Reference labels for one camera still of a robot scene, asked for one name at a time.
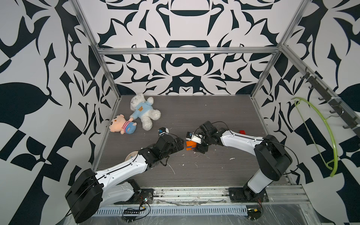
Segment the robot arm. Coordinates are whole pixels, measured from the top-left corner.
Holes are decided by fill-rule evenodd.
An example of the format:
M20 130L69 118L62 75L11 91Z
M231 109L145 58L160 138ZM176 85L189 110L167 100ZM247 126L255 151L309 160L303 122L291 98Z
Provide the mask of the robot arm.
M256 156L260 169L244 186L244 200L257 201L259 193L273 181L278 181L292 163L292 158L272 135L253 137L221 128L216 129L206 121L200 126L202 132L188 132L186 139L197 143L195 151L205 153L211 144L234 147Z
M159 163L163 164L162 159L183 148L184 140L173 138L162 127L159 129L158 141L142 148L134 158L105 170L93 172L88 169L82 172L65 195L75 222L87 220L99 207L129 200L138 186L123 181Z

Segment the gray floor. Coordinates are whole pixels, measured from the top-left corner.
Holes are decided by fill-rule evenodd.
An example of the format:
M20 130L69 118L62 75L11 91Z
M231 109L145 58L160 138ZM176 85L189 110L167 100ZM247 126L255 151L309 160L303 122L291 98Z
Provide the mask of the gray floor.
M123 96L118 109L118 114L123 114L126 119L132 114L131 98L130 95ZM185 139L187 131L195 131L207 120L224 121L233 131L244 130L252 136L265 135L254 106L246 95L154 96L153 107L161 111L161 118L153 121L150 131L143 130L140 119L137 119L138 126L133 134L110 133L99 170L119 164L129 153L155 143L160 127L166 127ZM225 126L222 123L214 125L218 128ZM244 185L258 169L257 160L250 153L212 145L205 155L184 149L170 156L168 166L158 165L132 178L140 186ZM287 182L282 177L272 184Z

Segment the orange toy block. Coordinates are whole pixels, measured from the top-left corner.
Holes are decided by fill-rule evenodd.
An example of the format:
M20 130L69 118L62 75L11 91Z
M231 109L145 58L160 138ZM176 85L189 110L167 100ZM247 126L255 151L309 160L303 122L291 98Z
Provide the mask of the orange toy block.
M197 143L193 141L186 142L186 151L194 150L196 148Z

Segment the black and white wall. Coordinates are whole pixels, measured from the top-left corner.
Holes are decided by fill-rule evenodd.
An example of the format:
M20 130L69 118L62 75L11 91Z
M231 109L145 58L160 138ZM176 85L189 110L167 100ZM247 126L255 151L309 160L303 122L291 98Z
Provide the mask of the black and white wall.
M101 48L276 46L300 0L80 0ZM108 55L121 94L250 94L270 54Z
M121 94L250 94L271 55L107 55Z
M56 224L116 96L67 0L0 1L1 224Z
M288 42L289 47L322 77L353 110L359 112L359 28L360 2L357 0L313 0ZM281 55L256 95L261 115L270 133L292 148L291 178L302 184L321 222L347 225L360 222L360 139L351 129L343 129L341 118L327 119L338 149L338 169L333 177L326 162L334 159L328 131L306 103L299 110L318 145L318 153L294 105L293 97L314 104L327 118L332 108L302 74Z

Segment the plush doll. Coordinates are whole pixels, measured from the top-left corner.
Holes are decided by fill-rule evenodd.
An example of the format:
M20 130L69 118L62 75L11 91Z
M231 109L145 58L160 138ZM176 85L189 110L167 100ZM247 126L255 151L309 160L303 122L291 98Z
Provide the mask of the plush doll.
M134 120L140 118L144 130L150 130L153 127L151 119L158 120L161 116L159 110L153 109L153 103L153 97L149 97L146 101L143 94L138 94L131 99L130 109L133 110L134 113L130 118L133 118Z
M121 134L132 134L136 129L136 123L133 122L133 118L128 121L124 118L124 115L115 116L110 122L109 129L111 132L120 132Z

